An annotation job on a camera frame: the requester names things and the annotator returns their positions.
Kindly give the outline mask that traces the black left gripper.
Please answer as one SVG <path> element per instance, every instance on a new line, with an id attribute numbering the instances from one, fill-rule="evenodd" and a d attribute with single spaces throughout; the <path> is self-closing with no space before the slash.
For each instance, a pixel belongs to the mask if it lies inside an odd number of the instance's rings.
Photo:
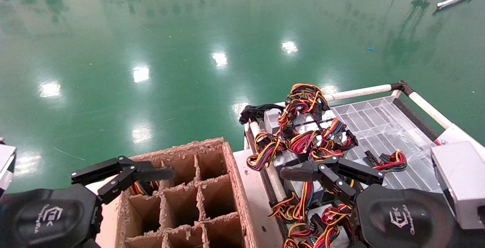
<path id="1" fill-rule="evenodd" d="M 35 189 L 1 198 L 2 248 L 97 248 L 102 210 L 85 186 Z"/>

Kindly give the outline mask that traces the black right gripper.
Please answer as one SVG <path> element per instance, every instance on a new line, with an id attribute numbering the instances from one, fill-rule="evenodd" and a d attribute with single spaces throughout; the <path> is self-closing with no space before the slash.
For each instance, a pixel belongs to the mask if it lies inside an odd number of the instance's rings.
<path id="1" fill-rule="evenodd" d="M 446 248 L 458 228 L 441 193 L 366 188 L 356 198 L 359 236 L 371 248 Z"/>

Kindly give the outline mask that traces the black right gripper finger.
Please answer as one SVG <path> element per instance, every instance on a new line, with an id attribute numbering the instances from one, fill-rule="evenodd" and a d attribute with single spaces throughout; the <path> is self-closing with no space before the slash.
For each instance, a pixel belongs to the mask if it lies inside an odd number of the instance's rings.
<path id="1" fill-rule="evenodd" d="M 353 204 L 357 191 L 350 187 L 341 176 L 359 181 L 365 185 L 383 184 L 384 173 L 371 167 L 332 157 L 322 161 L 306 161 L 301 167 L 284 167 L 280 176 L 290 181 L 320 181 L 338 200 Z"/>

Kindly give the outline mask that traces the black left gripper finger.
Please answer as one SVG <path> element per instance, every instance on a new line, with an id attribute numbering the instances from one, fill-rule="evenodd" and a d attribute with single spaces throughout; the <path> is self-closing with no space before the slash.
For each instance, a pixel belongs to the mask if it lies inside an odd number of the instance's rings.
<path id="1" fill-rule="evenodd" d="M 162 181 L 175 177 L 171 167 L 156 168 L 149 161 L 133 161 L 126 156 L 119 156 L 97 163 L 71 173 L 71 184 L 87 186 L 112 177 L 111 181 L 98 189 L 98 198 L 102 204 L 109 204 L 123 191 L 137 181 Z"/>

